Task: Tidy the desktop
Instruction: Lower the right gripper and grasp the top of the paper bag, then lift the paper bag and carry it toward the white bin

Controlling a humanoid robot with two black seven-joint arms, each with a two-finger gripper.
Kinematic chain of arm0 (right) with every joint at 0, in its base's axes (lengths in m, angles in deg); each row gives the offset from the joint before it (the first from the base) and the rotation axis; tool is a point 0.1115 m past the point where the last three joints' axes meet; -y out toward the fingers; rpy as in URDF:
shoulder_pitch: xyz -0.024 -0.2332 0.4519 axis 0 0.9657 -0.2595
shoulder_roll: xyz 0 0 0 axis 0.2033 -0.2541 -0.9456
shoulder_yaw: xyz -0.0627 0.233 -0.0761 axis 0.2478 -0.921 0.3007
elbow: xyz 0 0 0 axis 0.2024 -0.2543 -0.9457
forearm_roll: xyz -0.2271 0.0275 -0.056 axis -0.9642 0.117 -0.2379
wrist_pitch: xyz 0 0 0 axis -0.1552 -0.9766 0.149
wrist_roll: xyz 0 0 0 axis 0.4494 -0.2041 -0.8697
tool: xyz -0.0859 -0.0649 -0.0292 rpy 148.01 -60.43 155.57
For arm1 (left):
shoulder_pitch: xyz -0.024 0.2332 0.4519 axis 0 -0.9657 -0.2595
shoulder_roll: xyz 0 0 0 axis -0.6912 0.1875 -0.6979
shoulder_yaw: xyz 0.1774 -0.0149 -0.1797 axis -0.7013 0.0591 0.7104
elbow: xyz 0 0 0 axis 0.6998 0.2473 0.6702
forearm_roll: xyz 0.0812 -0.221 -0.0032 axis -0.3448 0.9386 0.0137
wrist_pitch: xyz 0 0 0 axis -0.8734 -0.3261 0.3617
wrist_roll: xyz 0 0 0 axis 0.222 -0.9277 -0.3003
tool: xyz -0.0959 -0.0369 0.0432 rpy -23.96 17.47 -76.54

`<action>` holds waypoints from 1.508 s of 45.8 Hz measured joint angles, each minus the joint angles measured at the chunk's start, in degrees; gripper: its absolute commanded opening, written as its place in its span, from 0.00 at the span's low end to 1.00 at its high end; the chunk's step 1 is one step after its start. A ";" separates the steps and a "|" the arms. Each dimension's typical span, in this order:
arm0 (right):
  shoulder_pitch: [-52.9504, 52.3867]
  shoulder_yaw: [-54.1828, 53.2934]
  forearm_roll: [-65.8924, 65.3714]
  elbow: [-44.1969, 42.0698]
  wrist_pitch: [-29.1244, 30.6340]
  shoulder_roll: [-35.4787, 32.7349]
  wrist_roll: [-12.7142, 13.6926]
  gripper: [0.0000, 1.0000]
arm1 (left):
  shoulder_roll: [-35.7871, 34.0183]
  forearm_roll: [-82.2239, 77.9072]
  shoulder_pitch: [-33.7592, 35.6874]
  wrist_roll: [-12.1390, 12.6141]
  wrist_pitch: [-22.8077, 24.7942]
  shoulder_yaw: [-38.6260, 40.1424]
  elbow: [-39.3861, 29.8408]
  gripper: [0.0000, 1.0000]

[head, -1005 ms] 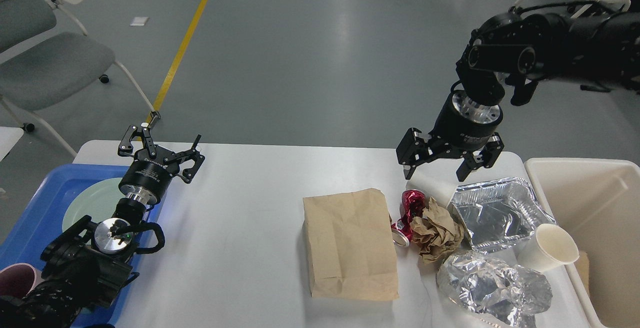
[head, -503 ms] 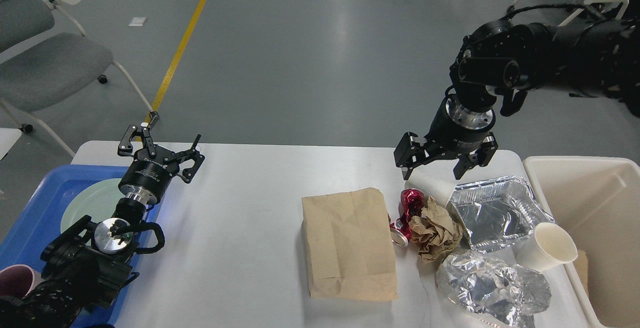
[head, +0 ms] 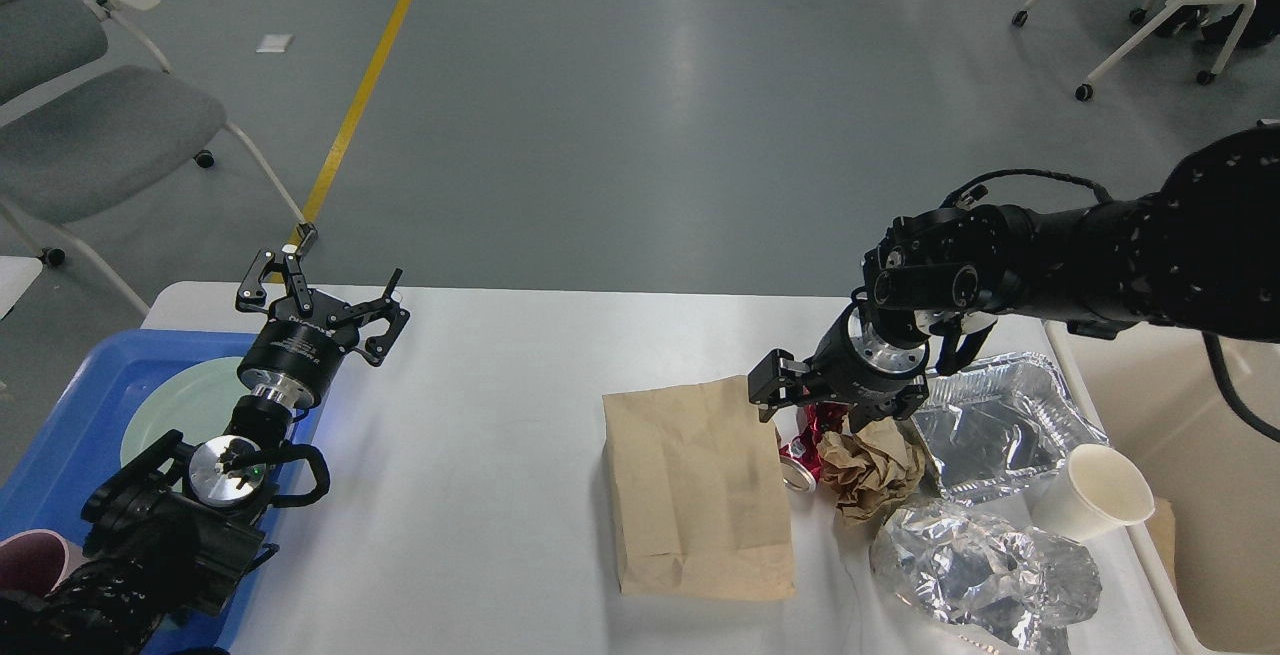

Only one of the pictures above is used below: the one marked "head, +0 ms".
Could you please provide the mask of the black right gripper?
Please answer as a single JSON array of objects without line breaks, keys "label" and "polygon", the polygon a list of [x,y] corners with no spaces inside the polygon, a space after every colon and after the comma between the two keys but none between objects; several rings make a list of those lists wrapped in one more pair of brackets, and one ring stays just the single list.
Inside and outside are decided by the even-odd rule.
[{"label": "black right gripper", "polygon": [[849,304],[808,359],[783,349],[764,354],[748,374],[748,400],[760,423],[786,406],[827,400],[850,406],[850,431],[884,420],[905,421],[929,397],[928,354],[925,342],[900,348],[884,340],[861,319],[860,307]]}]

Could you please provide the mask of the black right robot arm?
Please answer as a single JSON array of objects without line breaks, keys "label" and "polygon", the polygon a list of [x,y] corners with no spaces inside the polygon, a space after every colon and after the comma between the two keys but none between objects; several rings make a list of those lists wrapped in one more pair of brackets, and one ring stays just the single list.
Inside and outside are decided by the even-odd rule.
[{"label": "black right robot arm", "polygon": [[846,406],[859,431],[909,418],[927,400],[927,368],[973,363],[1004,313],[1107,340],[1151,322],[1201,333],[1228,406],[1276,440],[1230,381],[1221,339],[1277,342],[1277,157],[1276,123],[1253,125],[1189,154],[1142,198],[1082,178],[1094,203],[1062,212],[983,203],[995,175],[975,177],[937,209],[896,217],[815,353],[771,351],[748,399],[762,421],[785,406]]}]

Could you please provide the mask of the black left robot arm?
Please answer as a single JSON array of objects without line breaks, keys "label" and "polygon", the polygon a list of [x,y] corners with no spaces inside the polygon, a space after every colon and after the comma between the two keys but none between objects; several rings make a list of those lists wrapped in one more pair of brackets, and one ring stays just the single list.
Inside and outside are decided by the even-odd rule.
[{"label": "black left robot arm", "polygon": [[169,430],[87,496],[84,563],[45,594],[3,591],[5,654],[140,654],[174,612],[215,617],[278,551],[260,519],[328,495],[324,455],[291,431],[346,356],[381,365],[410,312],[396,299],[402,269],[353,304],[310,287],[302,258],[261,249],[237,290],[236,308],[265,322],[224,431],[192,445]]}]

